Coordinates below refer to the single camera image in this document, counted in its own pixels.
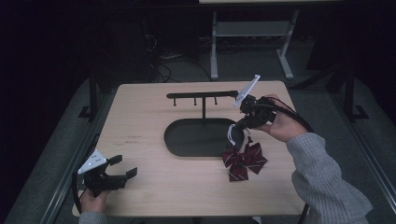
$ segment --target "black backdrop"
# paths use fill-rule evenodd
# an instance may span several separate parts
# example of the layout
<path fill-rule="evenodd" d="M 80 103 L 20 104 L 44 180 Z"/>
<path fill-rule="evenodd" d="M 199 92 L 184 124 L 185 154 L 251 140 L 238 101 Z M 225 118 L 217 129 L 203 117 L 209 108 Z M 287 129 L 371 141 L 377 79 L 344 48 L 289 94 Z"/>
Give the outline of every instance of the black backdrop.
<path fill-rule="evenodd" d="M 98 16 L 101 9 L 97 2 L 0 3 L 0 164 L 5 195 L 0 221 L 6 217 L 74 92 L 92 70 L 94 62 L 87 59 L 91 43 L 88 36 L 105 21 Z M 330 51 L 335 58 L 343 54 L 342 50 L 323 46 L 334 49 L 334 45 L 345 44 L 356 50 L 356 61 L 361 64 L 358 78 L 367 83 L 395 122 L 394 9 L 388 1 L 375 1 L 374 7 L 354 11 L 344 8 L 339 17 L 336 14 L 336 27 L 343 27 L 336 31 L 340 39 L 330 31 L 331 39 L 321 39 L 324 45 L 318 45 L 318 57 L 313 57 L 326 60 L 310 65 L 326 69 L 334 57 L 324 55 Z M 312 22 L 309 16 L 300 20 Z M 296 27 L 296 34 L 306 35 L 306 26 L 300 28 Z"/>

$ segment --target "wooden table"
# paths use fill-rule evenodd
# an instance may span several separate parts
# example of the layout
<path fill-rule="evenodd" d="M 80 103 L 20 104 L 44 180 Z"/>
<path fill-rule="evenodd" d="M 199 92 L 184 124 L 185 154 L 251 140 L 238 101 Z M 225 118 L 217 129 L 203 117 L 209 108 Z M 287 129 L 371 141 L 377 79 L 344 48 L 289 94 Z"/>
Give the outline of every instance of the wooden table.
<path fill-rule="evenodd" d="M 166 98 L 171 92 L 238 91 L 247 82 L 128 84 L 118 89 L 97 148 L 106 158 L 122 155 L 109 166 L 109 175 L 123 175 L 137 166 L 137 176 L 125 189 L 108 196 L 106 214 L 118 217 L 213 217 L 299 215 L 304 202 L 291 184 L 295 170 L 284 143 L 266 133 L 252 131 L 268 160 L 248 181 L 229 182 L 221 158 L 177 157 L 166 148 L 163 134 L 177 119 L 200 118 L 200 101 Z M 258 82 L 251 95 L 275 93 L 286 104 L 291 99 L 280 81 Z M 206 99 L 208 118 L 240 120 L 243 114 L 232 97 Z"/>

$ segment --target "dark floor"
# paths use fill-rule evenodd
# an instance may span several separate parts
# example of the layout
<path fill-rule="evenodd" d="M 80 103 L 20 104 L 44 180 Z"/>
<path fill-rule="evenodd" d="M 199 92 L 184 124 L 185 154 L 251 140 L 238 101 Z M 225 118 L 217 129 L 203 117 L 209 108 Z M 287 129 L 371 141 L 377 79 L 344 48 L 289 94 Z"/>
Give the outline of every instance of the dark floor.
<path fill-rule="evenodd" d="M 251 80 L 255 74 L 259 74 L 262 76 L 261 80 L 282 80 L 288 87 L 293 86 L 317 73 L 305 69 L 313 44 L 312 40 L 291 42 L 287 57 L 295 75 L 293 80 L 284 78 L 276 57 L 276 47 L 271 43 L 259 48 L 219 54 L 219 81 Z M 159 70 L 165 78 L 171 71 L 168 82 L 209 81 L 206 73 L 210 71 L 208 52 L 200 54 L 198 61 L 191 61 L 191 58 L 180 57 L 163 63 L 169 70 L 163 66 L 160 66 Z M 158 76 L 154 82 L 162 80 L 163 78 Z M 340 164 L 344 179 L 360 189 L 372 202 L 374 210 L 367 216 L 370 223 L 396 223 L 395 213 L 363 153 L 364 146 L 368 145 L 388 176 L 389 182 L 395 185 L 396 128 L 376 104 L 370 90 L 358 80 L 355 83 L 355 105 L 362 105 L 369 118 L 350 123 L 339 110 L 339 99 L 343 99 L 344 92 L 328 93 L 325 89 L 328 80 L 326 77 L 304 90 L 290 91 L 296 110 L 307 119 L 316 133 L 326 139 L 328 152 Z M 89 104 L 88 81 L 81 85 L 6 223 L 78 222 L 78 218 L 71 214 L 73 201 L 70 193 L 67 193 L 69 187 L 62 185 L 70 184 L 63 182 L 63 179 L 69 177 L 64 176 L 64 170 L 73 166 L 70 160 L 74 158 L 76 150 L 88 146 L 94 136 L 100 133 L 115 92 L 116 88 L 106 94 L 99 93 L 98 116 L 93 122 L 88 122 L 88 119 L 78 118 L 81 108 Z M 361 138 L 354 133 L 356 130 L 361 134 Z M 298 217 L 290 216 L 262 217 L 262 223 L 271 224 L 296 223 L 297 220 Z M 137 224 L 141 221 L 146 221 L 147 224 L 192 223 L 189 217 L 109 218 L 109 223 Z M 206 217 L 202 223 L 242 224 L 249 221 L 246 217 Z"/>

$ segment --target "black stand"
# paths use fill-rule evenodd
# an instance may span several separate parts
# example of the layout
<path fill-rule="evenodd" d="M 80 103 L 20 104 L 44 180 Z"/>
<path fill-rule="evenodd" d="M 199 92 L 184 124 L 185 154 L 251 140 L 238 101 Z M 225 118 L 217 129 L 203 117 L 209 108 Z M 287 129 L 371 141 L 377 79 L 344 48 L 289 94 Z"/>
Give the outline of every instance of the black stand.
<path fill-rule="evenodd" d="M 189 92 L 170 93 L 167 98 L 193 98 L 196 105 L 196 98 L 202 98 L 202 118 L 201 119 L 178 119 L 172 122 L 165 130 L 164 140 L 170 152 L 179 157 L 221 157 L 223 150 L 230 141 L 227 132 L 230 125 L 235 124 L 231 119 L 218 119 L 206 117 L 206 98 L 232 96 L 236 97 L 237 91 L 216 91 L 216 92 Z M 232 137 L 236 147 L 240 148 L 244 141 L 244 132 L 232 129 Z"/>
<path fill-rule="evenodd" d="M 339 63 L 330 67 L 329 69 L 314 75 L 308 80 L 293 86 L 289 87 L 289 90 L 300 90 L 309 85 L 319 81 L 320 79 L 332 75 L 329 83 L 326 85 L 326 89 L 328 92 L 337 93 L 343 86 L 346 84 L 346 95 L 344 102 L 344 109 L 347 117 L 351 122 L 355 122 L 355 119 L 368 119 L 366 112 L 364 111 L 361 105 L 356 105 L 356 109 L 358 110 L 358 114 L 354 114 L 353 112 L 353 91 L 354 91 L 354 70 L 353 66 L 350 63 Z"/>
<path fill-rule="evenodd" d="M 89 118 L 93 121 L 97 113 L 96 80 L 93 71 L 90 73 L 90 106 L 84 106 L 79 112 L 79 118 Z"/>

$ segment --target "horizontal bar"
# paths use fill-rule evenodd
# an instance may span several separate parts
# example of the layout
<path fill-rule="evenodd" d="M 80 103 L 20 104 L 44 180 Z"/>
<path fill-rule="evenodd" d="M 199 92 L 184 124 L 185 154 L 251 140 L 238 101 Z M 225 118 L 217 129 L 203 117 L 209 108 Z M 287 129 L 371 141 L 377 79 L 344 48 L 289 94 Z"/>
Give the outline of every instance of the horizontal bar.
<path fill-rule="evenodd" d="M 206 92 L 168 93 L 166 97 L 168 99 L 180 99 L 180 98 L 205 98 L 205 97 L 222 97 L 222 96 L 236 97 L 237 95 L 238 95 L 238 91 L 206 91 Z"/>

